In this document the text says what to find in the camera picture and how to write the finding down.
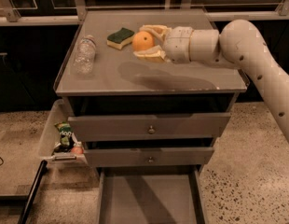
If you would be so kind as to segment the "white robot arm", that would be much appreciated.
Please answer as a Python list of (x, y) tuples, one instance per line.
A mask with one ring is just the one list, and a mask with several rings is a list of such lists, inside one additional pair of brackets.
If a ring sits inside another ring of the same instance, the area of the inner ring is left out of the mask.
[(138, 59), (151, 63), (198, 62), (216, 68), (240, 68), (255, 84), (289, 143), (289, 75), (249, 21), (231, 21), (221, 31), (144, 25), (134, 36), (132, 47)]

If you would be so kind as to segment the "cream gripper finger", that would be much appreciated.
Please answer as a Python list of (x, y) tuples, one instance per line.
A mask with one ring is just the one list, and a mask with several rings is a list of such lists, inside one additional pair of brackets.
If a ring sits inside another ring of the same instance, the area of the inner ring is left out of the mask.
[(139, 28), (139, 30), (146, 31), (153, 35), (160, 42), (163, 42), (166, 35), (172, 30), (172, 28), (165, 25), (143, 25)]
[(134, 51), (133, 54), (142, 61), (151, 63), (165, 63), (167, 61), (166, 53), (160, 45), (141, 51)]

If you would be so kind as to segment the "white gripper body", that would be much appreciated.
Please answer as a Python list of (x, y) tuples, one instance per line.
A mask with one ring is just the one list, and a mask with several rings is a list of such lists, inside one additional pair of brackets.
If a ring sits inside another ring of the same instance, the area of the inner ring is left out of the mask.
[(165, 37), (163, 49), (173, 63), (189, 63), (190, 37), (194, 30), (191, 27), (178, 26)]

